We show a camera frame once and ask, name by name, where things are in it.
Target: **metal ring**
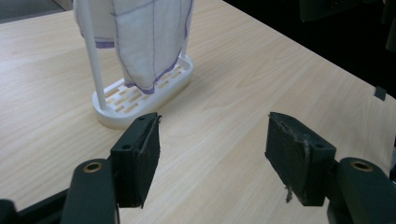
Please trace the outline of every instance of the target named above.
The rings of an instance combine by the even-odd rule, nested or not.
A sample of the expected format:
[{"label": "metal ring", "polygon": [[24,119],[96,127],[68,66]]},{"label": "metal ring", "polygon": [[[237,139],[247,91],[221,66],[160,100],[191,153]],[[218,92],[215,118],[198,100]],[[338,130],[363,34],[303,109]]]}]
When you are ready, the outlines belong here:
[{"label": "metal ring", "polygon": [[99,170],[101,170],[103,167],[103,164],[98,161],[91,162],[87,165],[84,166],[82,169],[85,173],[95,173]]},{"label": "metal ring", "polygon": [[360,171],[364,171],[364,172],[372,172],[373,171],[373,167],[364,161],[352,161],[350,163],[350,165],[353,168],[360,170]]}]

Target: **towel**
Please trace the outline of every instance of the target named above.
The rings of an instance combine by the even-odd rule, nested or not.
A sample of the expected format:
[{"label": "towel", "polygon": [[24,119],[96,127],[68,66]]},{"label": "towel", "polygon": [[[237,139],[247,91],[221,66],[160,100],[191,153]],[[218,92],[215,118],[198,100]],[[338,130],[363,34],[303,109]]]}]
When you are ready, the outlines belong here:
[{"label": "towel", "polygon": [[[145,94],[177,63],[193,0],[88,0],[96,47],[115,48],[125,86]],[[75,1],[75,19],[82,31]]]}]

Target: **white plastic stand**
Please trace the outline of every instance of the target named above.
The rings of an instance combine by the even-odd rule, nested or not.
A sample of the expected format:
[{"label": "white plastic stand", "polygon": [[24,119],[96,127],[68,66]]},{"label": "white plastic stand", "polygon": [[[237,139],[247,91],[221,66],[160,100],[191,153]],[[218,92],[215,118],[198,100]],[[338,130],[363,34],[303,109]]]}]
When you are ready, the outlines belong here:
[{"label": "white plastic stand", "polygon": [[89,5],[87,0],[78,0],[77,4],[96,89],[92,103],[96,117],[103,125],[112,129],[126,129],[137,117],[155,112],[189,84],[193,63],[186,55],[186,41],[175,68],[155,84],[154,94],[144,94],[137,87],[126,88],[123,78],[104,89]]}]

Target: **black floor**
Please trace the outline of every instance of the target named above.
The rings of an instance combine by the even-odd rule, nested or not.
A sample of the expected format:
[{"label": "black floor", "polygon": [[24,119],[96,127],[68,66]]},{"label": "black floor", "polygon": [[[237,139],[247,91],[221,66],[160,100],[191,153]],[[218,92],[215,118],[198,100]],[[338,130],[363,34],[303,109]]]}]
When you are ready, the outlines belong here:
[{"label": "black floor", "polygon": [[383,3],[360,4],[317,20],[300,20],[298,0],[224,0],[396,98],[396,53],[385,49]]}]

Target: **wooden table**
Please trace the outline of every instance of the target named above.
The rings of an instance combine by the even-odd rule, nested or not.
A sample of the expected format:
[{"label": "wooden table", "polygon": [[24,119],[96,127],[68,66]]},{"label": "wooden table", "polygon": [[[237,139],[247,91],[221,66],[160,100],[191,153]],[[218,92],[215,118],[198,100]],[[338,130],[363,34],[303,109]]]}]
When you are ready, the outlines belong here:
[{"label": "wooden table", "polygon": [[[79,164],[106,158],[123,131],[102,126],[73,19],[63,12],[0,25],[0,197],[21,210],[67,189]],[[121,78],[100,50],[105,85]],[[144,209],[121,223],[327,223],[303,207],[264,157],[268,114],[291,115],[389,171],[396,101],[220,0],[195,2],[190,85],[163,106],[162,153]]]}]

